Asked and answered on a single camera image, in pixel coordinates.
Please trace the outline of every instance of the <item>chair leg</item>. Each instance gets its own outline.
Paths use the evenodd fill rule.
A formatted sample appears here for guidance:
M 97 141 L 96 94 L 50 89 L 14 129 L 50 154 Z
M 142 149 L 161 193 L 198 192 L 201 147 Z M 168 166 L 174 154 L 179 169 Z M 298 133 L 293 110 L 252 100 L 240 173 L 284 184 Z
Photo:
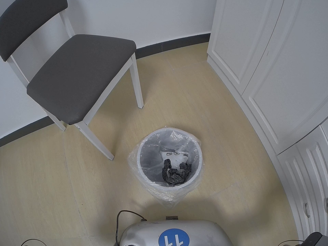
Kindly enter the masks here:
M 74 124 L 90 142 L 95 145 L 97 149 L 101 151 L 102 154 L 104 154 L 107 158 L 110 160 L 114 159 L 114 155 L 110 153 L 110 151 L 104 146 L 104 144 L 101 143 L 101 141 L 93 134 L 91 129 L 85 124 L 84 121 L 78 122 Z
M 49 111 L 43 109 L 47 115 L 52 119 L 52 121 L 55 122 L 55 124 L 63 131 L 65 131 L 66 127 L 59 121 L 58 118 L 56 118 L 53 114 L 51 114 Z
M 131 56 L 132 59 L 132 65 L 130 66 L 130 73 L 134 88 L 135 97 L 137 99 L 137 104 L 139 108 L 143 108 L 143 99 L 142 99 L 142 93 L 141 93 L 141 87 L 140 87 L 140 81 L 139 81 L 139 74 L 138 74 L 138 68 L 137 68 L 137 60 L 135 59 L 135 54 Z

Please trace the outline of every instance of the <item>blue sticker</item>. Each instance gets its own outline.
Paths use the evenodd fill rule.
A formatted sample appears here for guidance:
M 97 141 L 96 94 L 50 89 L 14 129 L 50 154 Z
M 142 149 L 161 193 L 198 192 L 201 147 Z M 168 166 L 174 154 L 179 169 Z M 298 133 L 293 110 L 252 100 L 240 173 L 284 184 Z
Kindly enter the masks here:
M 188 246 L 190 242 L 186 232 L 180 229 L 169 229 L 159 236 L 159 246 Z

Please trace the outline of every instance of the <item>trash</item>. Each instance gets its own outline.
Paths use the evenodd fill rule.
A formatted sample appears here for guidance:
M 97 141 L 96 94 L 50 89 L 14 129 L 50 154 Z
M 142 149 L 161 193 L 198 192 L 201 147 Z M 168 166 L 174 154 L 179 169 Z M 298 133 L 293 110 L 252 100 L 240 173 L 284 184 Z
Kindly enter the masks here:
M 128 162 L 147 191 L 171 208 L 200 183 L 203 156 L 194 135 L 162 128 L 138 143 Z
M 182 184 L 186 182 L 189 173 L 191 172 L 191 164 L 186 164 L 182 162 L 180 164 L 180 169 L 174 169 L 171 166 L 170 159 L 164 161 L 164 168 L 162 169 L 163 179 L 175 186 L 176 184 Z

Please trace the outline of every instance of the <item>plastic bag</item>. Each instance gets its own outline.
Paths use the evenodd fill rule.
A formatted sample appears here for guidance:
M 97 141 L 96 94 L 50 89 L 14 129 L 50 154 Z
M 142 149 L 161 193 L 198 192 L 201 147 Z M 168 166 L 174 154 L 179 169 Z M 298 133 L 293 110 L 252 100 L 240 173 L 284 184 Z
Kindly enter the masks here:
M 167 158 L 173 161 L 175 168 L 181 162 L 191 164 L 186 182 L 173 185 L 164 181 L 162 169 Z M 168 208 L 174 207 L 201 181 L 203 155 L 200 141 L 180 129 L 162 128 L 152 132 L 134 147 L 128 162 L 147 191 Z

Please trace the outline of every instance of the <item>chair backrest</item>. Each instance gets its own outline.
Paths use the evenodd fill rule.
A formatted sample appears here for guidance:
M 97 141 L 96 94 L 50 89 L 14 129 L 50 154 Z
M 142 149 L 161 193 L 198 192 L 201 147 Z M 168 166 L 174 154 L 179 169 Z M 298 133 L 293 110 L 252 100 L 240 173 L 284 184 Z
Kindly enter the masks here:
M 67 6 L 67 0 L 15 0 L 0 17 L 2 59 L 6 61 L 31 34 Z

